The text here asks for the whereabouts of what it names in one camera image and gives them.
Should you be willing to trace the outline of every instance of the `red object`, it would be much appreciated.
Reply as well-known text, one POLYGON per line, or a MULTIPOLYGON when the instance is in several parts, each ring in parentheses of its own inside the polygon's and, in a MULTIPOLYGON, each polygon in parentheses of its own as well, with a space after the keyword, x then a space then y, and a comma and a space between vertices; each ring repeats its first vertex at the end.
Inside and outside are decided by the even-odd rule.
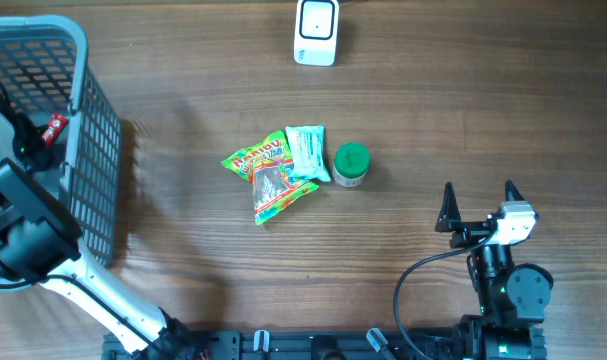
POLYGON ((47 124, 47 130, 41 134, 41 139, 45 142, 45 147, 50 147, 56 142, 56 139, 58 139, 68 123, 69 121, 63 115, 52 115, 50 123, 47 124))

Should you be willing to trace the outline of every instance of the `plastic container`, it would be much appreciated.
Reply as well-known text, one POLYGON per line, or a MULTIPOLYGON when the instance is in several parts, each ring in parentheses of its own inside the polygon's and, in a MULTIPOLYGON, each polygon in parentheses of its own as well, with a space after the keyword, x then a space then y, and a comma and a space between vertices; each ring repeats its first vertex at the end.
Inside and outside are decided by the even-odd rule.
POLYGON ((363 182, 370 167, 367 148, 358 143, 342 145, 334 158, 334 180, 345 187, 355 187, 363 182))
POLYGON ((100 264, 114 256, 121 123, 87 66, 87 38, 62 16, 0 18, 0 81, 38 126, 57 112, 70 124, 53 145, 60 166, 34 179, 83 229, 100 264))

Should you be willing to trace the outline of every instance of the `green snack package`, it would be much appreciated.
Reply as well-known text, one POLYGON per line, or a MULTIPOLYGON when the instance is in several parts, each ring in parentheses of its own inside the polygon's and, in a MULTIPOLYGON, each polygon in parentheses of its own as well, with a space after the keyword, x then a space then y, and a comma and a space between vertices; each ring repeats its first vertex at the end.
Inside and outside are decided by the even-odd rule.
POLYGON ((259 144, 237 151, 221 164, 252 184, 256 225, 319 188, 313 182, 289 176, 294 161, 285 134, 280 130, 259 144))

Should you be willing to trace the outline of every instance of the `wooden surface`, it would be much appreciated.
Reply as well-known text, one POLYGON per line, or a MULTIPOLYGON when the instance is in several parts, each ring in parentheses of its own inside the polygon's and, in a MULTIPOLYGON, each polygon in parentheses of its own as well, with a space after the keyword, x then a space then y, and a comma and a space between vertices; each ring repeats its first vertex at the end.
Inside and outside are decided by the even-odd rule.
MULTIPOLYGON (((123 118, 112 271, 194 328, 394 328, 392 292, 434 233, 443 185, 482 219, 511 178, 541 215, 518 263, 556 283, 551 359, 607 359, 607 3, 369 1, 341 8, 335 67, 292 59, 295 4, 1 9, 60 13, 123 118), (254 225, 220 161, 287 125, 359 141, 366 182, 254 225)), ((464 257, 402 292, 407 325, 478 312, 464 257)), ((0 294, 0 359, 95 359, 106 330, 43 289, 0 294)))

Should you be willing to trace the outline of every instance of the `green lid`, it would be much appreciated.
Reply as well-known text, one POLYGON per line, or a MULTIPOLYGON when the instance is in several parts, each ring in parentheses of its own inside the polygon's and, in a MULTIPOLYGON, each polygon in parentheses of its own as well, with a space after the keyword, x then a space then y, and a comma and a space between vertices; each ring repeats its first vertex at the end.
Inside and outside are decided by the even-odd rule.
POLYGON ((334 159, 336 171, 348 179, 355 179, 367 171, 370 154, 358 143, 347 143, 339 148, 334 159))

